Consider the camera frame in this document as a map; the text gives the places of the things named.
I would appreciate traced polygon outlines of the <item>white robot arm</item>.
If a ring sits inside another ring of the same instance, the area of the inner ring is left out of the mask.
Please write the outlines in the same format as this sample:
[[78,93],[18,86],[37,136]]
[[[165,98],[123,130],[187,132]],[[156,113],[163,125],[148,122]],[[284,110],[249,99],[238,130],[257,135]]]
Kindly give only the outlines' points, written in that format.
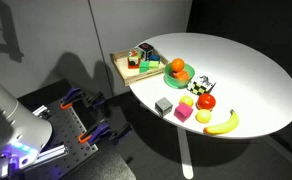
[[33,165],[51,135],[52,125],[0,84],[0,179]]

